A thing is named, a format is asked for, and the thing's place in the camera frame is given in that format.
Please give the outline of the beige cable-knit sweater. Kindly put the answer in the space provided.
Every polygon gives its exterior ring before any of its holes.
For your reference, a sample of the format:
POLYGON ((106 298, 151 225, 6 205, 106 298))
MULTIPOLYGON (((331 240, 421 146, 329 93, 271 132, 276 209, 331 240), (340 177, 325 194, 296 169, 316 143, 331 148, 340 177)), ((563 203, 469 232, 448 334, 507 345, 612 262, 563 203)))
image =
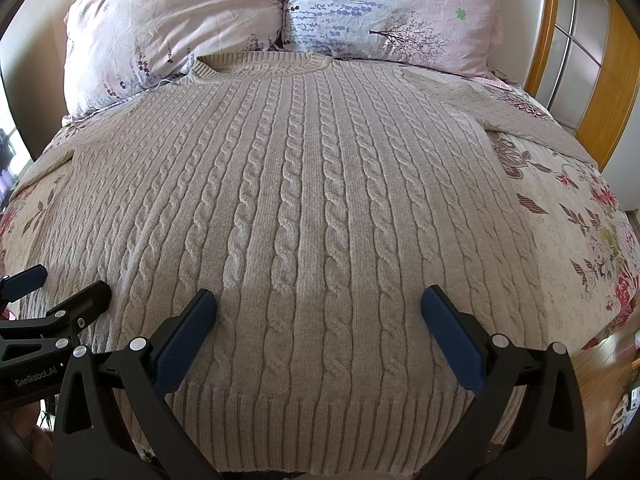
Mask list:
POLYGON ((382 62, 245 52, 60 131, 24 177, 68 176, 29 259, 34 316, 111 286, 98 351, 218 301, 178 419, 221 470, 414 474, 471 397, 427 286, 517 344, 550 340, 532 234, 493 131, 587 160, 562 128, 382 62))

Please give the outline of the floral bed sheet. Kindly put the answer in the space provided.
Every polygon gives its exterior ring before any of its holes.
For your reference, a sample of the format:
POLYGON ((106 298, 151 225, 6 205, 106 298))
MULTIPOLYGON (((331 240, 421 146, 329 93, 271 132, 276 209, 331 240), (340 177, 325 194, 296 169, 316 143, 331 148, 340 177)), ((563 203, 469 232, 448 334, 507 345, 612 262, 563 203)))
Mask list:
MULTIPOLYGON (((544 122, 542 133, 553 129, 558 133, 560 124, 539 102, 518 85, 492 82, 482 78, 463 81, 449 77, 447 82, 435 82, 447 87, 445 98, 456 105, 468 107, 472 98, 480 94, 486 99, 471 106, 473 110, 487 110, 485 101, 493 99, 518 110, 518 126, 524 114, 544 122)), ((475 122, 461 126, 471 128, 475 122)), ((418 168, 410 170, 408 163, 418 161, 409 150, 408 141, 400 140, 400 122, 390 122, 392 136, 390 148, 398 156, 400 174, 406 177, 410 203, 416 198, 418 211, 428 213, 426 227, 430 237, 435 236, 435 205, 427 205, 431 196, 418 190, 418 168)), ((70 174, 73 157, 68 139, 86 130, 87 122, 78 122, 63 128, 47 147, 44 162, 47 171, 27 170, 27 182, 10 199, 9 209, 1 214, 1 276, 17 272, 26 266, 40 226, 46 218, 49 204, 62 190, 64 179, 70 174)), ((549 335, 559 338, 570 348, 585 349, 600 344, 625 325, 636 308, 634 299, 639 293, 639 242, 617 203, 611 188, 596 167, 568 155, 553 151, 520 133, 489 129, 480 139, 480 130, 460 136, 464 140, 490 141, 497 160, 512 185, 506 188, 516 197, 525 211, 532 243, 536 247, 538 268, 544 301, 549 311, 546 320, 549 335)))

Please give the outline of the pink floral left pillow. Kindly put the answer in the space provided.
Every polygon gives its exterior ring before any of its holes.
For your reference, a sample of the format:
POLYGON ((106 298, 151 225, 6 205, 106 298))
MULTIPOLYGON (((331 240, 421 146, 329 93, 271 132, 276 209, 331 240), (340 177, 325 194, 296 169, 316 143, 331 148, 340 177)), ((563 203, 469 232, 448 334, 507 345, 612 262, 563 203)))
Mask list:
POLYGON ((187 73, 213 53, 267 51, 283 0, 76 0, 65 17, 64 99, 81 118, 187 73))

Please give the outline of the blue pink floral right pillow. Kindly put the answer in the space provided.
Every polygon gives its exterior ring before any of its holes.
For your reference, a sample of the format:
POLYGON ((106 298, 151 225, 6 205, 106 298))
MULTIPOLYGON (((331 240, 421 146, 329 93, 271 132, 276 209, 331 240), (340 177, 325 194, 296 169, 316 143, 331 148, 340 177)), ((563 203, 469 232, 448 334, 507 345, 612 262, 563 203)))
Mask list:
POLYGON ((285 49, 486 77, 500 0, 288 0, 285 49))

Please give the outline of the wooden headboard frame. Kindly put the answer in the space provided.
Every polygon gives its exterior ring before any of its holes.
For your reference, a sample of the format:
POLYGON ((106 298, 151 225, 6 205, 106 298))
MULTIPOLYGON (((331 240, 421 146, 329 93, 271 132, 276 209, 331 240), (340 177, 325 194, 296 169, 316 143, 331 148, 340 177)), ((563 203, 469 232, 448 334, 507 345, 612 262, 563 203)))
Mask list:
POLYGON ((616 0, 544 0, 526 91, 603 169, 639 95, 639 38, 616 0))

